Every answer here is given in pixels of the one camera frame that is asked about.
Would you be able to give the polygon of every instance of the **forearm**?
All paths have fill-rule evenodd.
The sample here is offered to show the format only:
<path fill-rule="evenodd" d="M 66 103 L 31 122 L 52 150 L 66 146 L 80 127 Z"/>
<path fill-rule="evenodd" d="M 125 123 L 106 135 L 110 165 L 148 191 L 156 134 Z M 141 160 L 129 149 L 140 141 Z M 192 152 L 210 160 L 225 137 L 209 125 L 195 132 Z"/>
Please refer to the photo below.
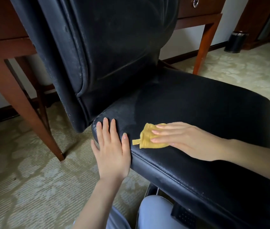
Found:
<path fill-rule="evenodd" d="M 226 154 L 224 160 L 270 179 L 270 149 L 238 140 L 228 140 Z"/>
<path fill-rule="evenodd" d="M 95 189 L 80 212 L 73 229 L 101 229 L 106 222 L 121 181 L 99 180 Z"/>

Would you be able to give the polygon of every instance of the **patterned carpet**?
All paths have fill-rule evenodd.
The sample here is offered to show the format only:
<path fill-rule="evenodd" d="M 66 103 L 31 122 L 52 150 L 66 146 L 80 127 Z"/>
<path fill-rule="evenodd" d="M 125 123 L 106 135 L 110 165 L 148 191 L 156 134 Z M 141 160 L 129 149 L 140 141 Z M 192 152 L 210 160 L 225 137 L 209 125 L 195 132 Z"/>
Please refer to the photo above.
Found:
<path fill-rule="evenodd" d="M 191 72 L 195 58 L 175 64 Z M 270 99 L 270 44 L 240 54 L 208 54 L 202 76 L 248 88 Z M 0 228 L 71 228 L 98 180 L 91 129 L 76 134 L 60 103 L 48 110 L 60 163 L 21 117 L 0 123 Z M 131 171 L 114 205 L 134 225 L 148 181 Z"/>

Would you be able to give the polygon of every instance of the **hand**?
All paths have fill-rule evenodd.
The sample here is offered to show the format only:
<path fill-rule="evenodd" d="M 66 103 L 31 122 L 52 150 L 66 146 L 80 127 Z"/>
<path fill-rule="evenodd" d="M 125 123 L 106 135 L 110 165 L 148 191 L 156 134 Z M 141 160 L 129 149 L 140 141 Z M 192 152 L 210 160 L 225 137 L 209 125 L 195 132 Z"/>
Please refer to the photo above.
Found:
<path fill-rule="evenodd" d="M 225 160 L 228 140 L 217 137 L 193 125 L 174 122 L 157 125 L 162 130 L 152 132 L 160 137 L 151 139 L 154 143 L 168 143 L 193 158 L 205 161 Z"/>
<path fill-rule="evenodd" d="M 110 133 L 107 118 L 103 119 L 103 127 L 98 122 L 96 128 L 100 150 L 93 140 L 91 147 L 97 160 L 100 180 L 122 182 L 129 174 L 131 165 L 128 136 L 124 133 L 120 142 L 115 119 L 110 123 Z"/>

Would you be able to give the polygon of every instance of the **light blue pants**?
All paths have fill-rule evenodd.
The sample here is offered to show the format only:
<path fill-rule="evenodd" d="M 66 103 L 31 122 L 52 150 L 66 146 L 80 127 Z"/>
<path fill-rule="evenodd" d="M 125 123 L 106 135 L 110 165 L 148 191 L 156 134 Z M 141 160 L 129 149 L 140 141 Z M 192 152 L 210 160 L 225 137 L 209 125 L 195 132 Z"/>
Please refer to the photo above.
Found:
<path fill-rule="evenodd" d="M 150 195 L 145 197 L 139 208 L 137 229 L 186 229 L 171 217 L 173 204 L 167 199 Z M 107 220 L 106 229 L 131 229 L 126 219 L 113 206 Z"/>

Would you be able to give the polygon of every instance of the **desk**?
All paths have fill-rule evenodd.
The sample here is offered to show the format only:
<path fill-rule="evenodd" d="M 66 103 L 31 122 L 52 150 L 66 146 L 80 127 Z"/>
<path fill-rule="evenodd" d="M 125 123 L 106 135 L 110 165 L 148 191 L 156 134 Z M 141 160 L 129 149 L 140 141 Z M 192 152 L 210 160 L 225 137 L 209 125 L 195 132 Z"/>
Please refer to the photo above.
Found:
<path fill-rule="evenodd" d="M 178 21 L 175 29 L 206 25 L 202 36 L 194 74 L 199 74 L 206 58 L 214 34 L 221 20 L 225 0 L 180 0 Z M 36 54 L 10 0 L 0 0 L 0 93 L 12 107 L 32 127 L 38 137 L 60 160 L 64 155 L 51 135 L 44 103 L 44 92 L 53 85 L 41 86 L 24 56 Z M 40 114 L 30 104 L 26 92 L 22 90 L 9 69 L 7 59 L 15 58 L 29 81 L 36 89 Z"/>

